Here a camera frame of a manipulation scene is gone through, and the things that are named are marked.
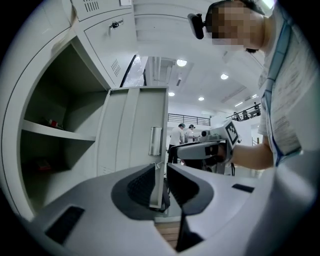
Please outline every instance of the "white shirt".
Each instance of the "white shirt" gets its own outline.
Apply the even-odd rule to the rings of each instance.
[[[273,47],[265,56],[265,63],[259,79],[259,94],[263,94],[262,88],[266,80],[275,53],[276,44],[283,25],[283,17],[277,5],[273,10],[276,22],[276,38]],[[288,49],[272,88],[271,118],[266,110],[261,108],[261,120],[258,133],[268,136],[269,143],[272,140],[272,132],[267,123],[271,122],[274,140],[284,155],[299,149],[300,143],[294,129],[291,127],[286,114],[295,104],[298,97],[304,94],[313,84],[318,71],[318,63],[309,43],[296,24],[292,26]]]
[[[180,138],[184,141],[184,131],[180,127],[175,127],[171,132],[170,145],[180,145]]]
[[[192,131],[191,129],[188,129],[188,130],[186,130],[186,132],[185,132],[185,134],[186,134],[186,136],[187,136],[187,138],[188,138],[188,143],[194,142],[194,139],[193,139],[193,138],[189,138],[189,136],[193,136],[192,133],[193,133],[193,131]]]

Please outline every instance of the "locker shelf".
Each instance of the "locker shelf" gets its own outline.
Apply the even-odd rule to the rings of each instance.
[[[70,131],[60,130],[56,128],[51,128],[45,125],[37,124],[35,122],[30,122],[28,120],[23,120],[22,129],[32,133],[66,138],[66,139],[73,139],[73,140],[80,140],[80,141],[96,140],[95,136],[89,136],[89,135],[80,134],[76,132],[70,132]]]

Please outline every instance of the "locker handle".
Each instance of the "locker handle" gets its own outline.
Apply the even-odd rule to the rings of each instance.
[[[150,156],[161,156],[162,137],[163,137],[162,127],[156,127],[156,126],[151,127],[151,137],[150,137],[150,145],[149,145]]]

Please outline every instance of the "small object on shelf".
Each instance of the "small object on shelf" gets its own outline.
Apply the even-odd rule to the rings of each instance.
[[[51,128],[56,128],[56,129],[64,131],[63,126],[59,125],[57,121],[52,120],[52,119],[47,120],[45,118],[42,118],[40,124],[43,125],[43,126],[48,126],[48,127],[51,127]]]
[[[52,128],[56,128],[56,129],[60,129],[60,130],[63,130],[63,127],[62,125],[58,125],[58,122],[50,119],[49,122],[48,122],[49,126],[52,127]]]

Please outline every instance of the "gray panel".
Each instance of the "gray panel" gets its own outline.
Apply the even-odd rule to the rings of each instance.
[[[33,223],[45,231],[69,206],[77,206],[85,212],[65,241],[68,250],[96,256],[175,255],[153,221],[130,219],[112,201],[114,185],[147,166],[86,180],[44,208]]]
[[[151,127],[163,127],[166,89],[142,89],[136,106],[132,132],[130,166],[161,162],[161,156],[149,155]]]
[[[118,144],[116,148],[116,171],[136,166],[130,165],[130,154],[131,151],[135,148],[134,145],[132,145],[132,138],[133,136],[135,136],[132,127],[135,122],[139,92],[139,89],[129,89],[127,91],[127,96],[121,117]]]
[[[126,99],[125,90],[108,97],[98,142],[98,176],[116,171],[118,136]]]

